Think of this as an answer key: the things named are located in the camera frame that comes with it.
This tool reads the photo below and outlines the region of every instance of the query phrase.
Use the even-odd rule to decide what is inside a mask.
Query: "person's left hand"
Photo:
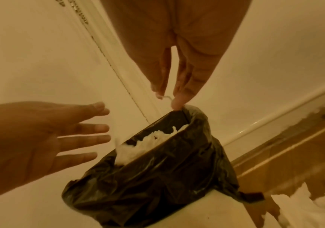
[[[105,124],[81,124],[109,114],[104,103],[65,105],[21,102],[0,105],[0,195],[48,174],[97,157],[96,153],[58,153],[110,141]]]

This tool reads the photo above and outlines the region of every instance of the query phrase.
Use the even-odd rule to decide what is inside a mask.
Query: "pinky finger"
[[[53,174],[61,170],[74,167],[89,161],[94,160],[97,157],[97,153],[86,154],[68,154],[55,157],[51,169],[48,174]]]

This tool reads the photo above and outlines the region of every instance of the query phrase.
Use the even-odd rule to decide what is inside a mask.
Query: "caulk line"
[[[262,161],[261,163],[259,163],[259,164],[255,165],[255,166],[251,167],[251,168],[248,169],[247,171],[245,171],[245,172],[243,172],[242,174],[240,174],[240,175],[238,176],[238,178],[247,175],[248,173],[250,173],[250,172],[256,170],[257,168],[259,168],[259,167],[261,167],[261,166],[267,164],[268,162],[272,161],[273,159],[276,159],[277,157],[282,156],[282,155],[285,154],[286,152],[288,152],[288,151],[290,151],[290,150],[292,150],[292,149],[295,149],[296,147],[298,147],[298,146],[300,146],[300,145],[306,143],[307,141],[309,141],[309,140],[311,140],[311,139],[317,137],[318,135],[322,134],[323,132],[325,132],[325,128],[323,128],[322,130],[320,130],[320,131],[314,133],[313,135],[311,135],[311,136],[309,136],[309,137],[303,139],[302,141],[300,141],[300,142],[298,142],[298,143],[296,143],[296,144],[293,144],[292,146],[290,146],[290,147],[288,147],[288,148],[286,148],[286,149],[280,151],[279,153],[277,153],[277,154],[273,155],[272,157],[268,158],[267,160]]]

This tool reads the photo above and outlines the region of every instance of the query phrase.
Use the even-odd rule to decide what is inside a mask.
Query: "crumpled paper on floor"
[[[306,183],[291,196],[272,195],[280,207],[279,222],[269,213],[266,214],[264,228],[325,228],[325,196],[310,199]]]

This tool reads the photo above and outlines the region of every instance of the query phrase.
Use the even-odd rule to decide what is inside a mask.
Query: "trash bag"
[[[149,226],[216,189],[238,201],[263,200],[261,193],[239,192],[223,147],[211,136],[207,116],[186,105],[172,111],[126,141],[172,127],[184,130],[126,166],[115,166],[116,151],[65,187],[62,198],[72,209],[91,216],[104,228]]]

